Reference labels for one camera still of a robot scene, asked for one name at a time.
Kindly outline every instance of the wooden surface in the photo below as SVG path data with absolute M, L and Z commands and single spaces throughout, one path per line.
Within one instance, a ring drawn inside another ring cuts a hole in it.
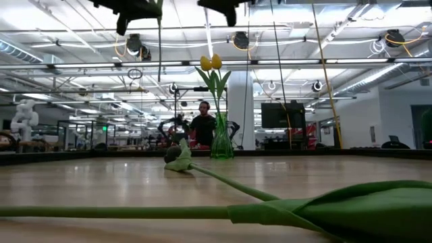
M 318 196 L 383 180 L 432 180 L 432 162 L 372 157 L 195 159 L 203 167 L 282 198 Z M 0 205 L 198 206 L 258 202 L 163 159 L 87 159 L 0 167 Z M 328 242 L 303 229 L 223 220 L 0 219 L 2 242 Z

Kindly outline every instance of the headphones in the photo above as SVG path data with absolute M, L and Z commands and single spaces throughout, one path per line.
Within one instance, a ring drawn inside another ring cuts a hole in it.
M 210 104 L 207 102 L 207 101 L 202 101 L 201 103 L 200 103 L 200 105 L 201 104 L 206 104 L 207 105 L 207 111 L 210 109 Z

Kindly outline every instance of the green glass vase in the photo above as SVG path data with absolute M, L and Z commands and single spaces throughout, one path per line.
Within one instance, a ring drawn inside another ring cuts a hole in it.
M 214 159 L 231 159 L 234 150 L 227 130 L 226 113 L 216 114 L 216 133 L 211 144 L 211 157 Z

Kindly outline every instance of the man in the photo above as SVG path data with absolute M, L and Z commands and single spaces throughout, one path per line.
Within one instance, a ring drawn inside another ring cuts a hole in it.
M 216 119 L 208 114 L 210 104 L 206 101 L 200 103 L 200 115 L 190 124 L 190 130 L 195 131 L 195 140 L 200 145 L 211 146 L 213 130 L 216 128 Z

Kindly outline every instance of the black t-shirt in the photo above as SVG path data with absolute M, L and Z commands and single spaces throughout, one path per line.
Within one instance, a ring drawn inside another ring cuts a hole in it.
M 196 141 L 201 145 L 211 146 L 216 119 L 211 115 L 199 115 L 192 120 L 190 129 L 196 131 Z

